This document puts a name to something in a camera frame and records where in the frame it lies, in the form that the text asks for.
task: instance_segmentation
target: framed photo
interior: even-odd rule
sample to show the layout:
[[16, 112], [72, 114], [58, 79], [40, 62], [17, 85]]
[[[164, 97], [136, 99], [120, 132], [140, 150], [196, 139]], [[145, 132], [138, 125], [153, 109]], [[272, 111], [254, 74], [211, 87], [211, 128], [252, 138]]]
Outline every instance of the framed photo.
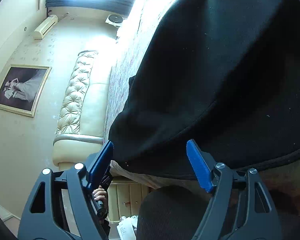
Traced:
[[0, 109], [34, 117], [51, 67], [10, 65], [0, 86]]

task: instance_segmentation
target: person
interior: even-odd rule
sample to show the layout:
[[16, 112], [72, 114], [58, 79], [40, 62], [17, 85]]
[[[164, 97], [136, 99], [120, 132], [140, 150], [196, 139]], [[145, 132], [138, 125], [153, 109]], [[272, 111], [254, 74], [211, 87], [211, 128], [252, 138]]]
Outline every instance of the person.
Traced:
[[14, 85], [16, 90], [16, 98], [27, 100], [32, 102], [37, 95], [42, 79], [44, 77], [44, 71], [38, 71], [32, 78], [26, 82], [18, 82]]
[[94, 200], [95, 201], [101, 200], [103, 202], [103, 206], [106, 210], [106, 214], [105, 214], [104, 217], [99, 219], [99, 223], [102, 226], [105, 233], [107, 234], [107, 236], [109, 236], [110, 226], [109, 226], [109, 222], [107, 220], [105, 220], [105, 218], [108, 214], [108, 201], [109, 201], [108, 200], [108, 192], [106, 190], [104, 190], [101, 186], [99, 186], [92, 193], [94, 195]]
[[24, 83], [19, 82], [18, 78], [7, 81], [3, 88], [4, 96], [7, 99], [13, 97], [32, 102], [37, 95], [43, 76], [44, 72], [38, 71], [32, 78]]

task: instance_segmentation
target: blue gripper pad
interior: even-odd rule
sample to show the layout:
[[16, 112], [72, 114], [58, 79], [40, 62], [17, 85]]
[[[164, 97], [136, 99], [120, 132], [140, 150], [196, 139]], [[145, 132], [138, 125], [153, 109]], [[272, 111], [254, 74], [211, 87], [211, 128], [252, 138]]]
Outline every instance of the blue gripper pad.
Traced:
[[95, 154], [95, 158], [92, 161], [92, 168], [88, 176], [88, 184], [86, 186], [86, 189], [90, 193], [92, 193], [94, 189], [99, 187], [101, 180], [110, 165], [112, 156], [113, 156], [113, 143], [110, 141], [103, 148], [100, 155]]
[[200, 187], [204, 188], [208, 193], [211, 192], [213, 189], [210, 174], [211, 172], [202, 158], [200, 150], [192, 140], [187, 142], [186, 151], [194, 173], [199, 181]]

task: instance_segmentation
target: hand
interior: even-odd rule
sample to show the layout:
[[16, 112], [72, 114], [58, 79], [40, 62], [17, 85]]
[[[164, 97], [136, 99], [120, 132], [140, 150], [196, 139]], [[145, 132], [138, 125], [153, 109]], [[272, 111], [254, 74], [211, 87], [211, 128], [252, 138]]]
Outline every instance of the hand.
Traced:
[[105, 210], [108, 208], [108, 193], [101, 187], [95, 189], [93, 192], [96, 201], [102, 200]]

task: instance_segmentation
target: floor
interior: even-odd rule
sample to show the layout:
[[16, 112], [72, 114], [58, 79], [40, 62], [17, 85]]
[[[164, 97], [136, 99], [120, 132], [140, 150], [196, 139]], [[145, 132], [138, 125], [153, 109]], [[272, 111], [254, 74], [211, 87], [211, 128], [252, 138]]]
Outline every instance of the floor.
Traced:
[[10, 218], [7, 221], [5, 221], [4, 224], [16, 237], [18, 236], [18, 229], [20, 224], [20, 220], [18, 218]]

